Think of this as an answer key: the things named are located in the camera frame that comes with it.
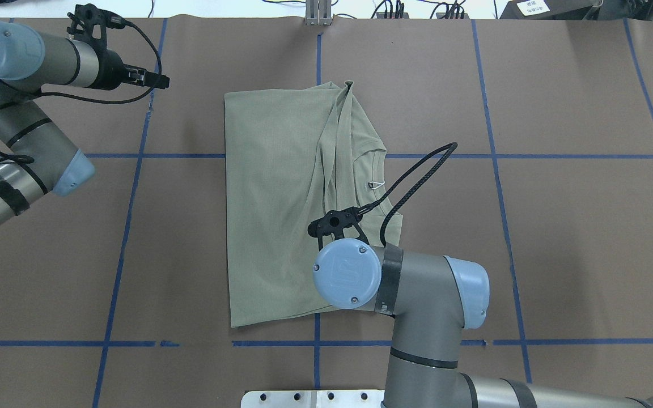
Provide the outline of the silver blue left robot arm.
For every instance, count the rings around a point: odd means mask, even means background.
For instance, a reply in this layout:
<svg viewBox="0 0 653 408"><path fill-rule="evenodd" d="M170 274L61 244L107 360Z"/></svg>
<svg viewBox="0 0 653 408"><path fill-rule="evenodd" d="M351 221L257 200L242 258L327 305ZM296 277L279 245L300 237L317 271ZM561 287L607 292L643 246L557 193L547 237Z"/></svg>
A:
<svg viewBox="0 0 653 408"><path fill-rule="evenodd" d="M67 36L0 21L0 225L28 211L48 193L68 196L93 177L95 168L36 100L56 96L44 85L116 90L143 86L148 95L165 90L160 52L156 70L128 65L107 46L107 31L134 28L133 21L93 3L69 13Z"/></svg>

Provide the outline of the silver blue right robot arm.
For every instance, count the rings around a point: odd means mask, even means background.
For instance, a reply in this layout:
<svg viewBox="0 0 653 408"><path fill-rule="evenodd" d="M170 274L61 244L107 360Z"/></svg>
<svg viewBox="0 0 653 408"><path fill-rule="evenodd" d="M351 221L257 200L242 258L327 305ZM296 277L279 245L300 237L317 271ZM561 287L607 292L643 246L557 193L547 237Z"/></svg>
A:
<svg viewBox="0 0 653 408"><path fill-rule="evenodd" d="M490 282L478 263L386 243L374 247L348 207L309 224L318 241L313 280L333 307L394 318L382 407L653 407L617 398L460 372L463 330L485 322Z"/></svg>

